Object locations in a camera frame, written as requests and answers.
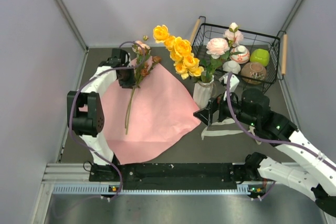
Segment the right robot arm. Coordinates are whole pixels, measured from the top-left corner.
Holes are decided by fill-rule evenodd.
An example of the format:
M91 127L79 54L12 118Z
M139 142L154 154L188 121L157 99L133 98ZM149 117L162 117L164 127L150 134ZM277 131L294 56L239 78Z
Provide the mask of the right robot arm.
M335 163L325 157L284 115L270 108L270 99L257 89L211 98L207 106L194 112L204 124L211 125L213 115L218 121L231 118L238 127L244 124L248 136L265 142L292 158L302 170L290 168L272 158L254 152L245 159L245 174L252 180L268 179L292 188L308 198L325 213L335 216Z

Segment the yellow flower stem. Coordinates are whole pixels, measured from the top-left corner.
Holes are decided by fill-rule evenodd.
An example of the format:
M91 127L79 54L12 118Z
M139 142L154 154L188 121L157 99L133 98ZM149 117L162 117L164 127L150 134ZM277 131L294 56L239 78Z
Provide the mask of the yellow flower stem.
M153 38L156 43L162 43L170 52L174 69L183 80L189 77L200 79L204 68L200 66L199 59L192 53L192 46L188 40L171 35L166 25L155 26Z

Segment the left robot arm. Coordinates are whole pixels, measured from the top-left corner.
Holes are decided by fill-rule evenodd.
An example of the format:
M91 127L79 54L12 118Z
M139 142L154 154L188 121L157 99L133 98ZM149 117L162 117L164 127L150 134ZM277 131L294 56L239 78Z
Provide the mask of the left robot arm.
M89 180L91 182L116 182L119 168L113 159L104 136L105 123L101 98L108 87L117 83L121 88L135 85L134 69L129 66L130 55L121 48L112 49L111 56L102 61L94 75L78 91L67 94L67 124L70 133L83 141L93 156Z

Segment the cream ribbon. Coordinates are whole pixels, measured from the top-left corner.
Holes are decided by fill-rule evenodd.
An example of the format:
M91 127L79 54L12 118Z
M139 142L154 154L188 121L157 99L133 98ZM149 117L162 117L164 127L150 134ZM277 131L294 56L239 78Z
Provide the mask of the cream ribbon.
M221 126L221 125L231 125L235 124L233 119L225 119L222 122L215 122L212 126ZM226 135L236 135L240 133L244 133L242 130L209 130L207 126L201 132L201 139L203 140L205 137L215 137L215 136L226 136Z

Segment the artificial flower bunch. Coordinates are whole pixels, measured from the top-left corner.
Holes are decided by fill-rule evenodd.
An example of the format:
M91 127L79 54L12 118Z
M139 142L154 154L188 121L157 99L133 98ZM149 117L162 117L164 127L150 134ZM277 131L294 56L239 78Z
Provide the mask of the artificial flower bunch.
M128 134L129 131L129 122L131 116L132 100L135 94L136 89L140 88L140 83L147 77L155 66L161 62L161 57L151 55L151 47L145 42L149 40L147 35L144 35L142 40L136 40L135 45L132 46L132 50L136 53L136 65L139 65L134 70L135 85L132 87L132 92L130 100L128 103L126 115L125 115L125 134Z

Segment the light pink flower stem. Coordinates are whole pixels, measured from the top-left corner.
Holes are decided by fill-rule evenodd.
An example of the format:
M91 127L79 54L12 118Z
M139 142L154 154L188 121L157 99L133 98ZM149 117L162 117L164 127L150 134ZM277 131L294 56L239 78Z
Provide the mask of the light pink flower stem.
M202 58L200 66L203 67L200 81L210 83L213 80L215 71L221 67L232 55L243 53L244 49L239 49L241 41L244 39L243 33L239 30L239 25L232 22L222 37L212 38L206 45L206 56Z

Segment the pink wrapping paper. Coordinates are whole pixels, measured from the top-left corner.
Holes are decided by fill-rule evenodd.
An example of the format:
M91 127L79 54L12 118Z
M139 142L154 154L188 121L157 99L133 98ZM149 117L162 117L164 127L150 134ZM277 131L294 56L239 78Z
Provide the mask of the pink wrapping paper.
M96 164L105 165L113 157L122 165L150 161L200 124L192 96L161 64L135 91L120 87L116 72L108 67L98 67L93 77L81 91L99 94L103 129L96 137L81 138Z

